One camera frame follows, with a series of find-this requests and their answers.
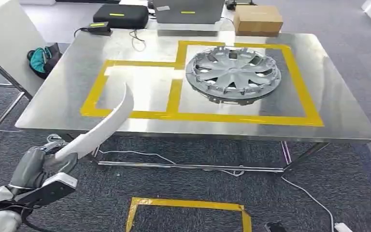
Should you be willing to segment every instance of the yellow label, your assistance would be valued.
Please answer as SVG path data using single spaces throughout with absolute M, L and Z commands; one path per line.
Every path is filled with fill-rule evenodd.
M 104 26 L 104 23 L 93 23 L 90 24 L 91 27 Z

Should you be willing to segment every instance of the white curved object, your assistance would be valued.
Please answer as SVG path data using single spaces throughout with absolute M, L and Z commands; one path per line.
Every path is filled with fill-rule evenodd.
M 80 134 L 64 148 L 59 150 L 51 159 L 45 162 L 45 164 L 53 165 L 61 163 L 71 153 L 77 153 L 78 158 L 81 159 L 113 135 L 130 116 L 134 107 L 133 94 L 128 85 L 126 83 L 124 83 L 124 85 L 126 87 L 121 103 L 93 129 L 86 134 Z

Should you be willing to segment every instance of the gray carpet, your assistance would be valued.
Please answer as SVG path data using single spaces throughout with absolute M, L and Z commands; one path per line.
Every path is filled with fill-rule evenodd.
M 371 119 L 371 20 L 360 10 L 364 0 L 257 0 L 277 5 L 285 32 L 314 33 Z M 0 89 L 0 113 L 16 91 Z M 17 106 L 1 129 L 13 127 L 27 101 Z M 0 186 L 7 184 L 23 153 L 45 142 L 47 133 L 0 132 Z M 294 156 L 309 144 L 289 144 Z M 278 165 L 275 142 L 113 137 L 102 148 L 157 152 L 177 163 Z M 156 157 L 108 155 L 108 160 L 158 161 Z M 252 218 L 253 231 L 281 220 L 288 232 L 326 232 L 328 215 L 303 192 L 273 174 L 173 169 L 99 168 L 82 160 L 72 173 L 77 191 L 36 210 L 35 224 L 58 232 L 125 231 L 131 197 L 239 203 Z M 355 232 L 371 232 L 371 152 L 366 145 L 330 145 L 287 179 L 309 190 L 335 217 Z M 32 231 L 22 227 L 20 231 Z M 239 213 L 210 209 L 139 206 L 133 230 L 241 231 Z

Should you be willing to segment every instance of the cardboard box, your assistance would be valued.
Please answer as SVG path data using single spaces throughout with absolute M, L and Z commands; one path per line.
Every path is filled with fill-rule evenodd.
M 278 36 L 282 16 L 275 6 L 237 5 L 234 15 L 236 35 Z

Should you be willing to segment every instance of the yellow tape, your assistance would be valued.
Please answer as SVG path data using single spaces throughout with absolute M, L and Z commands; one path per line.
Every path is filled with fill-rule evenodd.
M 177 113 L 178 107 L 180 106 L 181 98 L 181 87 L 183 86 L 182 79 L 176 79 L 171 81 L 169 101 L 167 103 L 167 113 Z
M 137 211 L 137 206 L 143 205 L 158 205 L 170 207 L 189 207 L 189 208 L 204 208 L 204 209 L 219 209 L 230 211 L 241 211 L 243 232 L 251 232 L 252 224 L 251 217 L 245 212 L 244 206 L 234 203 L 219 203 L 219 202 L 203 202 L 203 201 L 186 201 L 186 200 L 169 200 L 169 199 L 153 199 L 153 198 L 131 198 L 130 209 L 128 210 L 126 232 L 130 232 L 133 227 L 134 216 Z
M 130 60 L 107 60 L 101 68 L 99 75 L 88 94 L 80 112 L 83 116 L 103 117 L 107 116 L 111 109 L 97 109 L 96 103 L 100 98 L 107 77 L 104 72 L 107 67 L 120 66 L 158 66 L 173 67 L 175 70 L 185 68 L 187 47 L 189 45 L 222 46 L 220 42 L 206 41 L 179 41 L 175 62 L 153 62 L 153 61 L 130 61 Z M 260 47 L 280 49 L 285 58 L 286 65 L 291 74 L 292 82 L 297 90 L 300 103 L 305 112 L 305 117 L 290 116 L 250 116 L 250 115 L 219 115 L 200 113 L 179 113 L 182 80 L 173 79 L 167 102 L 166 112 L 155 111 L 133 111 L 130 118 L 160 119 L 160 120 L 181 120 L 181 121 L 206 121 L 206 122 L 229 122 L 229 123 L 257 123 L 269 125 L 290 125 L 290 126 L 312 126 L 323 127 L 323 121 L 312 101 L 311 95 L 306 89 L 301 77 L 299 68 L 289 46 L 284 44 L 259 44 L 259 43 L 235 43 L 235 47 Z
M 104 23 L 93 23 L 90 24 L 91 27 L 104 26 Z

